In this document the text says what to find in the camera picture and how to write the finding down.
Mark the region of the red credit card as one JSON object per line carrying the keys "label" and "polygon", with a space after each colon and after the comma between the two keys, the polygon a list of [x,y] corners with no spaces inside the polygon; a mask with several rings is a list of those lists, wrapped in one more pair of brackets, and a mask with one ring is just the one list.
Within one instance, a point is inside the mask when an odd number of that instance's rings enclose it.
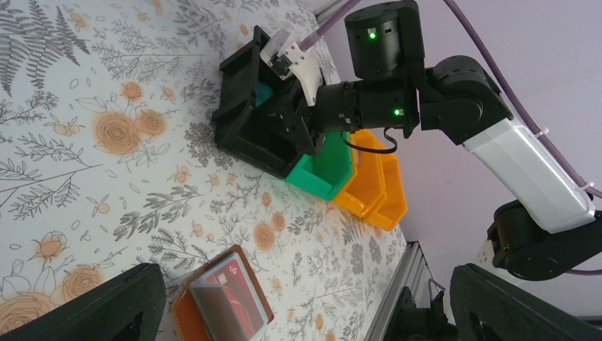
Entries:
{"label": "red credit card", "polygon": [[268,324],[239,253],[232,252],[190,284],[211,340],[259,340]]}

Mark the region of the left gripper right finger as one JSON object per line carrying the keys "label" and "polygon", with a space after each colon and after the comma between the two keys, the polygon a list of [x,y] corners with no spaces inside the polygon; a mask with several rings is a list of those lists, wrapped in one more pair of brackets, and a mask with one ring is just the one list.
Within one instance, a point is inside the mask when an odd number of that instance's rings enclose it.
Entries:
{"label": "left gripper right finger", "polygon": [[475,264],[458,266],[450,283],[460,340],[600,340],[601,330]]}

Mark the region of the brown leather card holder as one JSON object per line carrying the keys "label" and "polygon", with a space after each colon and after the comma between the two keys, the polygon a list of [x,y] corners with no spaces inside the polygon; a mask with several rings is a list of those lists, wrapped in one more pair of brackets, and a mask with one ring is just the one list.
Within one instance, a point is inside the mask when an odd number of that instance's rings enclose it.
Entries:
{"label": "brown leather card holder", "polygon": [[259,340],[274,319],[239,245],[229,247],[186,279],[172,316],[179,340]]}

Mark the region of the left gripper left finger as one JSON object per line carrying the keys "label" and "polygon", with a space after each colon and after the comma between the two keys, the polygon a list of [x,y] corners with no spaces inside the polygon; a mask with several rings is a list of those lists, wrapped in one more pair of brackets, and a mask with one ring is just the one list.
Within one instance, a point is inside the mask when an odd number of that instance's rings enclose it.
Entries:
{"label": "left gripper left finger", "polygon": [[154,340],[166,304],[160,266],[142,263],[2,340]]}

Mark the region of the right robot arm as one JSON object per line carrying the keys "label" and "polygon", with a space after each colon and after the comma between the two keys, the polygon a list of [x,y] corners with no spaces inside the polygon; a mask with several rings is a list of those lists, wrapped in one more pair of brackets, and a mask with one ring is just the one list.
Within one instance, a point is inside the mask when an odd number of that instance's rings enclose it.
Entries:
{"label": "right robot arm", "polygon": [[[310,48],[339,18],[344,20],[356,80],[326,85]],[[512,97],[499,69],[485,70],[468,56],[425,66],[420,11],[415,1],[389,1],[355,9],[349,1],[308,37],[279,31],[260,58],[278,77],[300,83],[307,115],[267,114],[301,154],[316,154],[325,139],[349,153],[394,153],[360,147],[350,135],[367,129],[416,127],[441,131],[477,157],[515,196],[499,207],[488,230],[489,266],[524,281],[578,274],[601,253],[601,211],[595,192],[566,166],[542,131]]]}

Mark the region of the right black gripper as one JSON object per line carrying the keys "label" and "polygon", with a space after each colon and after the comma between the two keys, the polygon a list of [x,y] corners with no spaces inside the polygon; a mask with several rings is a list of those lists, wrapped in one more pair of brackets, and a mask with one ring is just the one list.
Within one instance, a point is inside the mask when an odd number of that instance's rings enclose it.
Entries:
{"label": "right black gripper", "polygon": [[263,103],[263,119],[270,130],[290,142],[298,153],[317,155],[324,133],[315,126],[312,108],[307,104],[298,80],[286,80]]}

